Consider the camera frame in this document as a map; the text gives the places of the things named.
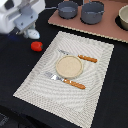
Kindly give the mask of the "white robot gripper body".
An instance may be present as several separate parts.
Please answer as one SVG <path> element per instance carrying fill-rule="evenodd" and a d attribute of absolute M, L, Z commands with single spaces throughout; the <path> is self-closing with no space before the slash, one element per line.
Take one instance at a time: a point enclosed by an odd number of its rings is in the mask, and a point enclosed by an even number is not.
<path fill-rule="evenodd" d="M 45 0 L 0 0 L 0 33 L 28 36 L 44 9 Z"/>

